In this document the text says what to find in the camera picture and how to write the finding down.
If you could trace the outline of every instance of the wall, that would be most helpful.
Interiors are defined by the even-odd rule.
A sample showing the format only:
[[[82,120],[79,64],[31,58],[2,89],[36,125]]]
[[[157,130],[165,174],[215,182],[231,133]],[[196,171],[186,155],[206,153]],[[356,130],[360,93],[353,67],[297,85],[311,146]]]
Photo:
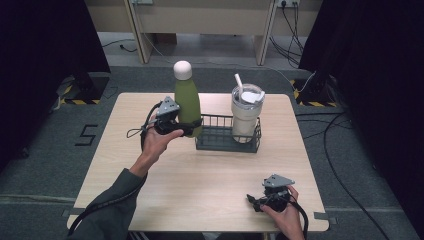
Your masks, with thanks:
[[[132,32],[124,0],[85,0],[97,32]]]
[[[98,32],[132,32],[125,0],[85,0]],[[299,5],[299,36],[308,36],[315,23],[323,0],[301,0]],[[294,9],[286,8],[286,16],[294,26]],[[272,29],[274,36],[291,36],[290,29],[281,8],[275,13]]]
[[[307,37],[314,26],[315,19],[318,15],[323,0],[300,0],[299,4],[299,21],[298,21],[298,35],[300,37]],[[294,28],[294,8],[285,8],[284,12]],[[281,8],[277,8],[274,17],[274,25],[271,35],[273,36],[291,36],[289,25],[284,18]]]

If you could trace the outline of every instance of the white bottle cap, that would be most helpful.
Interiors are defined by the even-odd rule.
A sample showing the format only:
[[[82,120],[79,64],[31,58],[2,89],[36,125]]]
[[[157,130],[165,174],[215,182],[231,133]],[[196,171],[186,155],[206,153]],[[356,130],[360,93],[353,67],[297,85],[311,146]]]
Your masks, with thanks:
[[[191,78],[191,65],[187,61],[179,61],[174,65],[175,78],[178,80],[188,80]]]

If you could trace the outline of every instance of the black curtain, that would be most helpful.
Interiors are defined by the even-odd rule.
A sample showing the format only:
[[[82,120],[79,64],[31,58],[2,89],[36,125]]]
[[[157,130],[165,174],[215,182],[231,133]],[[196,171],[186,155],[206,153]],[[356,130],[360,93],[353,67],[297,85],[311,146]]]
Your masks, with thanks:
[[[2,1],[0,67],[0,170],[29,143],[64,78],[110,72],[83,0]]]
[[[299,68],[337,78],[374,164],[424,239],[423,9],[418,0],[324,0]]]

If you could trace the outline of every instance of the white straw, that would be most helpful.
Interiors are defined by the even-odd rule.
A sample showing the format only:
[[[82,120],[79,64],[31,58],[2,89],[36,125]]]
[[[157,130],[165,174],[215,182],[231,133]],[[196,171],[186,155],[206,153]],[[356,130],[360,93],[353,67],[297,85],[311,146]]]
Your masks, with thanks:
[[[237,85],[239,86],[239,101],[241,101],[241,94],[243,94],[243,84],[241,83],[241,79],[238,73],[236,73],[234,77],[236,78]]]

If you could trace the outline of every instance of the wire basket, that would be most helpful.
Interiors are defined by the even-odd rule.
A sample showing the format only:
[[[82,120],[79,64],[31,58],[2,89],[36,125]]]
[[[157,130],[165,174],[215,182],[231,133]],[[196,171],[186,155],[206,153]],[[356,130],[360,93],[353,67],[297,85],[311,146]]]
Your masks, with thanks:
[[[196,137],[197,150],[256,153],[261,139],[258,117],[253,136],[233,135],[233,116],[202,114],[202,133]]]

